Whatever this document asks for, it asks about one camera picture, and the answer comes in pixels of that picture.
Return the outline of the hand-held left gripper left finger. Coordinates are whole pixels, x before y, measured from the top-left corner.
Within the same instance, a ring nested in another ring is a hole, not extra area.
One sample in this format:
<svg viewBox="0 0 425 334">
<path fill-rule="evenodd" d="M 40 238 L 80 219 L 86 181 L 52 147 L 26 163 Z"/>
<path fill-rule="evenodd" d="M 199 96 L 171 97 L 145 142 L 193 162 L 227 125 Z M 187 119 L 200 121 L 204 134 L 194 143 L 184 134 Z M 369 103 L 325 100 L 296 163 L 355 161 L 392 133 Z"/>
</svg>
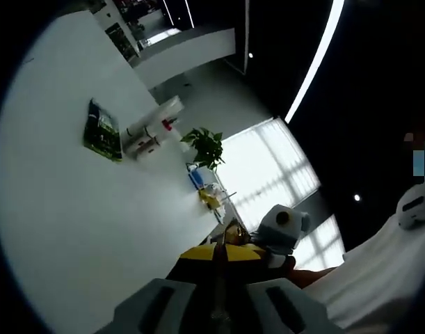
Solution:
<svg viewBox="0 0 425 334">
<path fill-rule="evenodd" d="M 106 333 L 199 333 L 208 326 L 216 269 L 214 244 L 182 253 L 163 278 L 154 278 L 115 307 Z"/>
</svg>

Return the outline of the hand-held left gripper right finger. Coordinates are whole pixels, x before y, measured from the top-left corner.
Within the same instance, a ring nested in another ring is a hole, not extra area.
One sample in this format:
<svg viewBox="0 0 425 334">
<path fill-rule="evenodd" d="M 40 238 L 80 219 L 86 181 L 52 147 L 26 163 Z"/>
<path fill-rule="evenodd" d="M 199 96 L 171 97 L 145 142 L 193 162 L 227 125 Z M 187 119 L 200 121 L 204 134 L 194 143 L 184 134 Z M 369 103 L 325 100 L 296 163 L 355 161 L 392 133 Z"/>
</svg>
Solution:
<svg viewBox="0 0 425 334">
<path fill-rule="evenodd" d="M 291 277 L 293 259 L 252 245 L 225 246 L 229 302 L 239 333 L 338 333 L 326 307 Z"/>
</svg>

